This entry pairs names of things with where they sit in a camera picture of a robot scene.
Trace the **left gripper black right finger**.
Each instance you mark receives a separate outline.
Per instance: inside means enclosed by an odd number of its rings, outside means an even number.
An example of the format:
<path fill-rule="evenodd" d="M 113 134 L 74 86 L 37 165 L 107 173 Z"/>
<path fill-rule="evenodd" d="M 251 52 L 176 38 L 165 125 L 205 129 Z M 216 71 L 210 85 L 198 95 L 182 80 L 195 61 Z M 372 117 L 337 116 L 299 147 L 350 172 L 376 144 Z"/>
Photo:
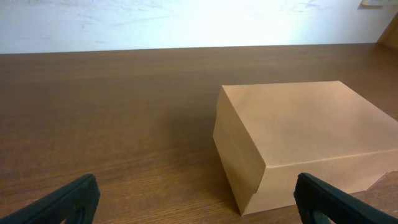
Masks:
<path fill-rule="evenodd" d="M 309 173 L 298 175 L 294 198 L 303 224 L 397 224 L 397 218 Z"/>

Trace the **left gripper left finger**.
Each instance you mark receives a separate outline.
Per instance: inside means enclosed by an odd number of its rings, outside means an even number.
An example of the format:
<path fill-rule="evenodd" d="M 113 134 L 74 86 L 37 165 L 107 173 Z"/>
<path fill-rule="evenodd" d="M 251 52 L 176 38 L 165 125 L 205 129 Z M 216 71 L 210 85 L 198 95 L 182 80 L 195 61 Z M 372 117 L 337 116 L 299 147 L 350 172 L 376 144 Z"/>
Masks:
<path fill-rule="evenodd" d="M 93 174 L 85 174 L 34 203 L 1 218 L 1 224 L 92 224 L 100 190 Z"/>

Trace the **cardboard box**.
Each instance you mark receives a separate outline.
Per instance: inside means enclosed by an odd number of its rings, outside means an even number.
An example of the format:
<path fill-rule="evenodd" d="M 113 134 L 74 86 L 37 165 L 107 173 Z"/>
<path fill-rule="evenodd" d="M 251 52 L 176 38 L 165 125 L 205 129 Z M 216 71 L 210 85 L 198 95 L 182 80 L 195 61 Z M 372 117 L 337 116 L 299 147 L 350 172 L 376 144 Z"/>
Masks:
<path fill-rule="evenodd" d="M 397 121 L 339 81 L 224 85 L 213 139 L 242 215 L 293 205 L 302 172 L 355 193 L 397 170 Z"/>

